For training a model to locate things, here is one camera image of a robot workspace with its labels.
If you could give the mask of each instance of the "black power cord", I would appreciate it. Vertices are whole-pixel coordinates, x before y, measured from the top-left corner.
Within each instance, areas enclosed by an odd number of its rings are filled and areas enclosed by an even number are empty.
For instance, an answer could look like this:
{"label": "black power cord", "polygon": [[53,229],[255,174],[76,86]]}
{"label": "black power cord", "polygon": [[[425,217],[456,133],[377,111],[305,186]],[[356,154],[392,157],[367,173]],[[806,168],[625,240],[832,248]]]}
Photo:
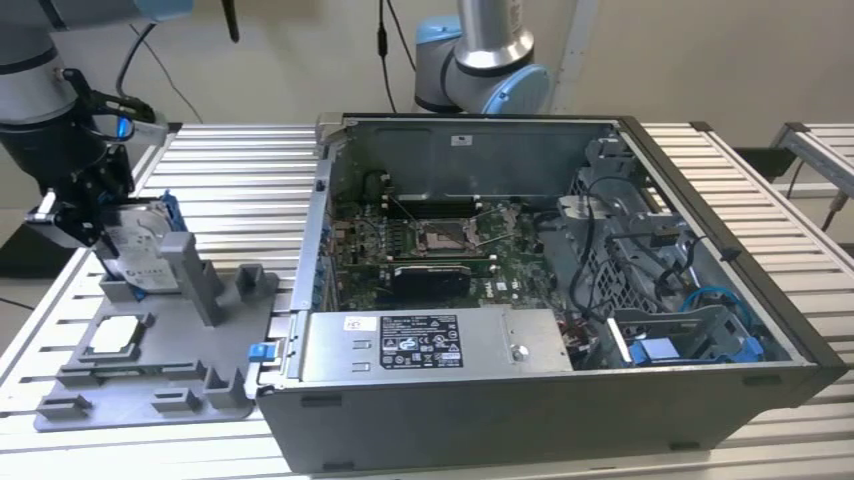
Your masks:
{"label": "black power cord", "polygon": [[403,35],[403,28],[400,28],[400,20],[397,19],[397,12],[395,11],[395,6],[391,3],[391,0],[385,0],[388,4],[388,11],[391,12],[391,18],[395,20],[395,27],[397,28],[397,37],[400,37],[400,45],[403,45],[403,50],[405,51],[405,57],[409,59],[409,66],[412,67],[412,71],[415,71],[415,60],[412,60],[412,53],[409,52],[409,45],[405,43],[405,35]]}
{"label": "black power cord", "polygon": [[16,302],[14,300],[9,300],[8,298],[0,297],[0,302],[8,303],[9,305],[14,305],[16,307],[20,307],[25,310],[34,310],[34,308],[26,305],[25,303]]}
{"label": "black power cord", "polygon": [[204,119],[201,118],[201,115],[198,114],[198,110],[196,110],[196,107],[193,106],[192,102],[186,99],[186,96],[184,95],[181,90],[177,88],[177,85],[174,85],[174,81],[172,80],[172,75],[169,75],[169,70],[165,68],[165,65],[162,64],[162,61],[160,60],[160,57],[157,56],[157,53],[154,52],[154,49],[150,47],[150,45],[148,44],[148,41],[145,40],[145,37],[148,36],[146,31],[150,32],[148,27],[153,28],[153,25],[154,25],[153,23],[150,25],[148,25],[141,33],[138,32],[138,30],[136,30],[136,27],[133,25],[128,25],[130,27],[130,30],[133,30],[133,33],[136,33],[136,37],[137,37],[137,42],[134,43],[134,47],[132,48],[130,52],[128,52],[128,60],[126,60],[128,64],[129,64],[129,59],[132,59],[133,53],[136,52],[136,49],[138,48],[138,43],[141,43],[142,45],[145,45],[145,49],[148,50],[148,53],[150,53],[150,56],[153,57],[154,62],[157,62],[157,65],[160,66],[160,70],[162,71],[162,75],[165,76],[166,82],[169,82],[169,87],[172,87],[172,91],[180,97],[181,101],[184,102],[184,104],[186,105],[189,110],[192,111],[192,114],[194,115],[196,120],[198,120],[198,123],[204,123]]}
{"label": "black power cord", "polygon": [[154,29],[156,26],[157,26],[156,23],[149,23],[148,25],[145,25],[145,28],[142,28],[142,32],[140,33],[136,31],[136,28],[133,28],[133,25],[130,25],[130,28],[136,33],[136,40],[133,41],[133,45],[130,45],[130,50],[128,50],[128,53],[124,56],[124,62],[121,62],[121,68],[118,69],[118,76],[116,77],[116,93],[121,98],[129,97],[129,95],[124,93],[124,77],[128,74],[128,68],[130,67],[133,56],[136,55],[138,46],[145,41],[145,37],[148,37],[148,34],[150,33],[150,31]]}
{"label": "black power cord", "polygon": [[383,83],[385,84],[385,95],[388,96],[388,104],[391,105],[391,111],[397,113],[397,107],[395,107],[395,98],[391,95],[391,85],[388,84],[388,65],[385,65],[385,56],[388,55],[388,34],[385,33],[384,16],[384,0],[377,0],[379,3],[379,25],[376,27],[376,54],[379,55],[379,61],[383,65]]}
{"label": "black power cord", "polygon": [[831,210],[827,212],[827,216],[824,217],[824,223],[822,223],[822,232],[826,232],[830,228],[830,224],[832,223],[832,217],[836,216],[836,210]]}
{"label": "black power cord", "polygon": [[800,175],[800,169],[806,165],[806,162],[800,160],[798,164],[798,168],[795,168],[795,172],[791,174],[791,182],[788,182],[788,189],[786,190],[786,199],[791,198],[791,190],[795,188],[795,182],[798,181],[798,175]]}

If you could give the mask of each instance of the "cable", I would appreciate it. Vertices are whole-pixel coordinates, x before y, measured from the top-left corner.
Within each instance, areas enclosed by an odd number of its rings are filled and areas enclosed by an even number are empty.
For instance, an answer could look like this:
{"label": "cable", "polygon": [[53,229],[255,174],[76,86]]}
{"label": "cable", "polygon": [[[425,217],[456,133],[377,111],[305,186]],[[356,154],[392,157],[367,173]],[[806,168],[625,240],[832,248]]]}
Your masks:
{"label": "cable", "polygon": [[786,199],[791,198],[791,190],[795,188],[795,182],[798,181],[798,175],[800,175],[800,169],[806,165],[806,162],[800,160],[798,164],[798,168],[795,168],[795,172],[791,174],[791,182],[788,183],[788,189],[786,190]]}
{"label": "cable", "polygon": [[397,28],[397,36],[400,37],[400,44],[403,45],[403,50],[405,51],[405,57],[409,59],[409,66],[412,67],[412,71],[415,71],[415,61],[412,60],[412,53],[409,53],[409,46],[405,43],[405,35],[403,35],[403,29],[400,28],[400,20],[397,20],[397,12],[395,12],[395,6],[391,3],[391,0],[385,0],[388,4],[388,11],[391,12],[391,18],[395,20],[395,27]]}
{"label": "cable", "polygon": [[[133,25],[128,25],[128,26],[130,27],[130,30],[133,30],[133,33],[136,33],[136,35],[141,37],[142,34],[140,34],[140,32],[136,30],[136,27],[133,27]],[[169,87],[172,87],[172,91],[180,97],[181,101],[192,111],[192,114],[196,116],[196,120],[198,120],[198,123],[204,123],[204,118],[201,118],[201,115],[198,114],[198,110],[196,110],[196,107],[193,106],[192,102],[186,99],[186,96],[184,95],[181,90],[177,88],[177,85],[174,85],[174,81],[172,80],[172,75],[169,75],[169,70],[168,68],[165,68],[165,65],[162,64],[162,61],[160,60],[160,57],[154,52],[154,49],[150,47],[144,37],[142,37],[142,45],[145,45],[145,49],[148,50],[148,53],[150,53],[150,56],[153,57],[154,62],[157,62],[157,65],[160,66],[160,70],[162,71],[162,75],[165,76],[166,82],[169,82]]]}
{"label": "cable", "polygon": [[30,311],[34,310],[34,308],[26,305],[25,303],[16,302],[14,300],[9,300],[8,298],[0,297],[0,302],[8,303],[9,305],[14,305],[16,307],[20,307],[25,310],[30,310]]}
{"label": "cable", "polygon": [[395,98],[391,95],[391,85],[388,84],[388,65],[385,65],[385,55],[388,55],[388,34],[385,33],[385,22],[383,21],[385,5],[384,0],[377,0],[379,3],[379,25],[376,27],[376,54],[379,55],[379,61],[383,66],[383,83],[385,84],[385,95],[388,96],[388,104],[391,105],[391,111],[397,113],[397,107],[395,107]]}
{"label": "cable", "polygon": [[[126,134],[122,134],[122,132],[125,131],[125,129],[130,128],[130,132]],[[136,124],[130,121],[126,121],[126,118],[124,117],[118,117],[118,125],[116,127],[116,133],[117,135],[106,135],[104,132],[94,130],[93,128],[89,128],[85,125],[81,125],[82,131],[85,133],[88,133],[90,136],[93,136],[94,138],[97,138],[98,140],[102,140],[105,142],[110,142],[110,143],[124,143],[126,142],[130,138],[133,138],[133,134],[136,133]]]}
{"label": "cable", "polygon": [[584,197],[588,197],[591,195],[592,192],[592,187],[596,185],[596,183],[599,183],[601,180],[617,180],[620,182],[625,182],[628,185],[631,185],[633,187],[635,190],[637,190],[637,193],[641,195],[640,192],[640,187],[637,187],[637,185],[635,185],[635,182],[632,182],[628,178],[625,177],[617,177],[616,175],[604,175],[603,177],[596,178],[589,185],[587,186],[587,188],[584,189]]}
{"label": "cable", "polygon": [[581,277],[581,272],[587,267],[587,263],[589,261],[589,252],[592,250],[592,237],[596,233],[596,221],[593,218],[592,205],[587,202],[587,236],[584,238],[584,248],[581,250],[581,255],[577,262],[577,268],[575,269],[575,273],[572,274],[572,279],[569,280],[569,302],[572,302],[572,306],[577,309],[581,314],[581,317],[592,318],[599,323],[604,323],[604,318],[589,310],[584,305],[581,305],[575,298],[575,290],[577,289],[577,281]]}
{"label": "cable", "polygon": [[832,217],[836,216],[836,210],[831,210],[827,212],[827,216],[824,217],[824,223],[822,223],[822,232],[826,232],[830,228],[830,224],[832,223]]}
{"label": "cable", "polygon": [[694,302],[694,299],[699,298],[704,293],[719,293],[728,297],[728,299],[732,300],[732,303],[735,303],[735,306],[740,309],[744,315],[744,320],[747,320],[747,328],[752,327],[752,315],[750,314],[750,310],[747,310],[747,307],[739,300],[738,296],[732,293],[732,291],[723,287],[708,286],[694,290],[694,292],[687,297],[684,297],[684,302],[682,302],[679,311],[684,312],[691,306],[691,302]]}
{"label": "cable", "polygon": [[655,280],[655,297],[656,298],[660,298],[660,288],[667,283],[667,277],[670,275],[675,275],[676,279],[679,279],[679,277],[682,277],[682,274],[687,271],[687,269],[691,268],[691,265],[694,264],[694,250],[696,249],[696,245],[699,244],[699,242],[706,238],[708,237],[703,235],[690,243],[687,247],[687,257],[684,259],[684,265],[682,265],[682,267],[676,267],[674,265],[672,267],[667,268],[667,270],[662,272],[660,276]]}
{"label": "cable", "polygon": [[126,93],[124,93],[124,77],[128,74],[128,68],[130,67],[133,56],[136,55],[138,46],[145,41],[145,37],[148,36],[148,34],[150,33],[150,31],[154,29],[156,26],[157,26],[156,23],[149,23],[148,25],[145,25],[145,28],[142,29],[142,33],[140,33],[136,31],[136,28],[133,27],[133,25],[130,25],[130,29],[133,29],[133,32],[136,33],[136,40],[133,41],[133,45],[130,45],[130,50],[128,50],[128,53],[124,56],[124,62],[121,62],[121,68],[118,69],[118,76],[116,77],[116,93],[121,98],[128,98],[129,96]]}

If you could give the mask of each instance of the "motherboard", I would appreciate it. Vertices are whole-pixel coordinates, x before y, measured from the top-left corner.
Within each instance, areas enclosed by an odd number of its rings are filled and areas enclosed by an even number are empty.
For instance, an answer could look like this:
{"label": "motherboard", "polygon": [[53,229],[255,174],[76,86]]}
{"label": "motherboard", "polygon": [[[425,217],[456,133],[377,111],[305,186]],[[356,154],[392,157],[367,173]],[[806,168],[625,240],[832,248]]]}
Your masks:
{"label": "motherboard", "polygon": [[565,305],[520,202],[344,204],[333,225],[343,311]]}

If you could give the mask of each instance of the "black cable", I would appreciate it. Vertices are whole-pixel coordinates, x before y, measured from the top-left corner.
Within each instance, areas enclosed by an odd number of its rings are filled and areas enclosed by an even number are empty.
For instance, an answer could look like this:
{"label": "black cable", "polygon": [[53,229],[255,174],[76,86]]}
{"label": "black cable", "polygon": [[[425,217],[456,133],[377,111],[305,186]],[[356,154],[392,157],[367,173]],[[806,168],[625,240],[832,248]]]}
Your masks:
{"label": "black cable", "polygon": [[385,33],[385,22],[383,21],[384,15],[384,0],[377,0],[379,3],[379,24],[376,27],[376,54],[379,55],[379,61],[383,65],[383,83],[385,84],[385,95],[388,96],[388,104],[391,105],[391,111],[397,113],[397,107],[395,107],[395,98],[391,95],[391,85],[388,84],[388,65],[385,65],[385,56],[388,55],[388,34]]}
{"label": "black cable", "polygon": [[138,46],[145,41],[145,37],[148,36],[148,34],[150,33],[150,31],[154,29],[156,26],[157,26],[156,23],[149,23],[148,25],[145,25],[145,28],[142,29],[142,33],[140,33],[136,31],[136,28],[133,28],[133,25],[130,25],[130,28],[136,33],[136,40],[133,41],[133,45],[130,45],[130,50],[128,50],[128,53],[124,56],[124,62],[121,62],[121,68],[118,69],[118,76],[116,77],[116,93],[121,98],[128,98],[129,96],[126,93],[124,93],[124,77],[128,74],[128,68],[130,67],[133,56],[136,55]]}
{"label": "black cable", "polygon": [[412,60],[412,53],[409,52],[409,46],[405,43],[405,35],[403,35],[403,29],[400,28],[400,20],[397,20],[397,12],[395,12],[395,6],[391,3],[391,0],[385,0],[388,4],[388,11],[391,12],[391,18],[395,20],[395,27],[397,28],[397,36],[400,37],[400,44],[403,45],[403,50],[405,51],[405,57],[409,59],[409,66],[412,67],[412,71],[415,71],[415,61]]}
{"label": "black cable", "polygon": [[[130,27],[130,30],[133,30],[133,33],[136,33],[136,35],[141,37],[141,34],[136,30],[136,27],[133,27],[133,25],[129,25],[129,27]],[[160,57],[154,52],[154,49],[150,47],[144,37],[142,37],[142,45],[145,45],[145,49],[148,50],[148,53],[150,53],[150,56],[153,57],[154,62],[157,62],[157,65],[160,66],[160,70],[162,71],[162,75],[165,76],[166,82],[169,82],[169,87],[172,87],[172,91],[180,97],[186,107],[189,107],[189,110],[192,110],[192,114],[196,116],[196,120],[198,120],[198,123],[204,123],[204,119],[198,114],[198,110],[196,110],[196,107],[193,106],[192,102],[186,99],[186,96],[177,88],[177,85],[174,85],[174,81],[172,80],[172,75],[169,75],[169,70],[165,68],[165,65],[162,64],[162,61],[160,60]]]}
{"label": "black cable", "polygon": [[589,261],[589,253],[592,250],[592,237],[596,233],[596,221],[593,218],[592,205],[587,202],[587,236],[584,238],[584,248],[581,250],[581,255],[579,257],[577,268],[575,269],[575,273],[572,274],[572,279],[569,280],[569,302],[572,302],[572,306],[577,309],[584,318],[592,318],[599,323],[604,323],[604,319],[599,314],[591,311],[587,306],[581,305],[575,298],[575,290],[577,289],[577,281],[581,277],[581,272],[584,268],[587,268],[587,263]]}
{"label": "black cable", "polygon": [[595,307],[592,305],[593,293],[596,292],[596,278],[601,274],[601,271],[604,270],[604,266],[608,264],[609,261],[611,261],[611,259],[605,258],[604,260],[601,260],[599,262],[599,265],[596,265],[596,268],[595,268],[593,273],[592,273],[592,278],[589,279],[589,296],[587,297],[587,310],[588,311],[592,310],[593,308],[597,308],[599,306],[604,305],[604,302],[607,300],[609,300],[609,297],[608,297],[603,301],[600,301],[599,304]]}
{"label": "black cable", "polygon": [[0,302],[8,303],[9,305],[14,305],[16,307],[24,308],[26,310],[34,310],[34,308],[25,303],[16,302],[14,300],[9,300],[8,298],[0,297]]}
{"label": "black cable", "polygon": [[89,128],[85,125],[81,125],[82,127],[82,131],[85,133],[88,133],[90,136],[93,136],[94,138],[97,138],[98,140],[102,140],[105,142],[110,142],[110,143],[124,143],[126,142],[130,138],[133,138],[133,134],[136,133],[136,124],[133,122],[129,122],[130,125],[130,133],[128,133],[126,135],[124,135],[122,137],[118,136],[113,136],[113,135],[108,135],[104,132],[94,130],[92,128]]}
{"label": "black cable", "polygon": [[660,298],[660,288],[666,285],[667,283],[667,277],[670,277],[671,275],[675,275],[676,279],[682,276],[682,274],[687,271],[688,268],[691,268],[691,265],[694,264],[694,250],[696,249],[696,245],[699,244],[700,241],[703,241],[703,239],[708,238],[706,235],[700,236],[696,238],[696,240],[694,240],[687,247],[687,256],[684,259],[684,265],[682,265],[680,267],[676,267],[675,265],[671,266],[667,270],[664,270],[660,274],[660,276],[658,277],[658,279],[655,280],[655,297]]}
{"label": "black cable", "polygon": [[643,196],[643,193],[640,191],[640,187],[637,187],[637,185],[635,185],[635,182],[631,181],[631,179],[625,178],[625,177],[617,177],[616,175],[604,175],[603,177],[596,178],[589,185],[587,185],[587,188],[584,189],[584,195],[583,196],[591,196],[592,193],[592,187],[596,185],[596,183],[599,183],[601,180],[616,180],[620,182],[625,182],[628,185],[631,185],[633,187],[633,189],[637,191],[637,194],[640,196]]}
{"label": "black cable", "polygon": [[830,228],[830,224],[832,223],[832,217],[836,216],[836,210],[831,210],[827,212],[827,216],[824,217],[824,223],[822,223],[822,232],[826,232]]}
{"label": "black cable", "polygon": [[806,162],[800,160],[798,164],[798,168],[795,168],[795,172],[791,174],[791,182],[788,183],[788,189],[786,190],[786,199],[791,198],[791,190],[795,188],[795,182],[798,181],[798,175],[800,175],[800,169],[806,165]]}
{"label": "black cable", "polygon": [[[591,196],[592,187],[595,187],[596,184],[603,180],[617,180],[620,182],[625,182],[635,189],[637,189],[637,186],[633,184],[633,182],[629,179],[627,179],[624,177],[617,177],[617,176],[613,176],[613,175],[605,175],[603,177],[596,178],[589,183],[589,185],[587,185],[587,188],[584,188],[581,197],[589,197]],[[581,250],[581,255],[580,255],[580,258],[579,258],[577,268],[575,269],[575,273],[572,274],[572,279],[569,280],[569,302],[572,303],[572,306],[580,312],[581,317],[592,318],[599,323],[604,323],[604,319],[601,318],[601,316],[597,313],[595,313],[592,310],[589,310],[585,305],[581,305],[579,303],[577,299],[575,298],[575,290],[577,289],[577,282],[580,280],[581,272],[587,268],[587,263],[589,262],[589,254],[592,252],[592,237],[593,237],[595,231],[596,231],[596,221],[595,221],[595,218],[593,218],[592,203],[589,202],[589,199],[587,199],[585,203],[587,203],[587,236],[584,238],[584,248]]]}

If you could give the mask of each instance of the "white wall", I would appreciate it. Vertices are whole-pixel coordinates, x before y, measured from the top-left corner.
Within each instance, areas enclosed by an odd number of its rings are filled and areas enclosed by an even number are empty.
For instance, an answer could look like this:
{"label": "white wall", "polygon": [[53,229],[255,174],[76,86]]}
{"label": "white wall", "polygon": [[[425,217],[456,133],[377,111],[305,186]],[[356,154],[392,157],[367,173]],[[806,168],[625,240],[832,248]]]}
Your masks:
{"label": "white wall", "polygon": [[[453,0],[395,0],[412,47],[417,22],[456,12]],[[375,0],[239,0],[237,45],[225,30],[220,2],[196,0],[190,17],[153,30],[149,43],[206,123],[312,123],[323,111],[388,111],[376,57]],[[524,20],[536,38],[536,59],[552,70],[563,55],[573,0],[528,0]],[[413,74],[387,12],[391,84],[397,108],[408,111]],[[80,68],[96,89],[112,92],[133,41],[125,25],[56,34],[68,66]],[[173,121],[193,121],[141,49],[125,90]],[[0,158],[0,207],[37,201],[34,184]]]}
{"label": "white wall", "polygon": [[704,120],[734,145],[854,121],[850,0],[599,0],[572,113]]}

